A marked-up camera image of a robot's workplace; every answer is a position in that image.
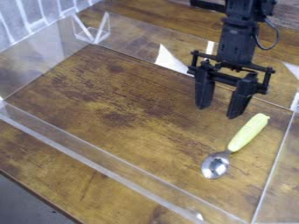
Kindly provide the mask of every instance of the spoon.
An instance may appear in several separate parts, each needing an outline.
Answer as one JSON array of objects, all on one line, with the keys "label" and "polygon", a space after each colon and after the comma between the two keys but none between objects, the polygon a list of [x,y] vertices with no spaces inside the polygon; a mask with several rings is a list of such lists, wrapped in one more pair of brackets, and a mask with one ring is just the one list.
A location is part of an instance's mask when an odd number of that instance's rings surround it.
[{"label": "spoon", "polygon": [[200,171],[206,179],[218,178],[229,168],[229,154],[238,151],[254,138],[261,129],[266,126],[268,116],[256,114],[228,143],[228,148],[210,154],[202,161]]}]

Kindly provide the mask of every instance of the cable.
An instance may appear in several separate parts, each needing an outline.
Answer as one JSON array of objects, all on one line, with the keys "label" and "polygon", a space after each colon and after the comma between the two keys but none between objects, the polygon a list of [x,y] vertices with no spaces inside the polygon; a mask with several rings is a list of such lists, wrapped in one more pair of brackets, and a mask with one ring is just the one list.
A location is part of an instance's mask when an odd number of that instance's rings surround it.
[{"label": "cable", "polygon": [[276,26],[270,23],[268,18],[265,18],[265,23],[274,30],[274,33],[276,33],[274,43],[269,47],[264,47],[258,41],[257,35],[254,35],[254,40],[256,40],[256,45],[261,50],[270,50],[276,46],[280,40],[280,31],[277,30]]}]

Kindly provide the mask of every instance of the wooden table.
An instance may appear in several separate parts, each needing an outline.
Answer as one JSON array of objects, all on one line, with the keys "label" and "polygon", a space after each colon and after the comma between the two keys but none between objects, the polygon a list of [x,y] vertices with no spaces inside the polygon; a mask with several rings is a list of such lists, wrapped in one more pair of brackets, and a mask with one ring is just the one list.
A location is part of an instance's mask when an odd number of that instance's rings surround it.
[{"label": "wooden table", "polygon": [[[217,13],[166,1],[106,1],[81,13],[86,23],[102,9],[206,39],[220,35]],[[268,56],[296,63],[296,32],[282,29],[282,33],[281,44]],[[249,221],[290,111],[253,99],[246,113],[228,121],[230,92],[217,87],[210,108],[198,111],[192,85],[192,78],[88,45],[7,102]],[[200,161],[224,150],[257,112],[270,116],[262,135],[233,156],[229,174],[217,181],[204,179]],[[3,122],[0,128],[1,171],[77,221],[188,223],[20,130]]]}]

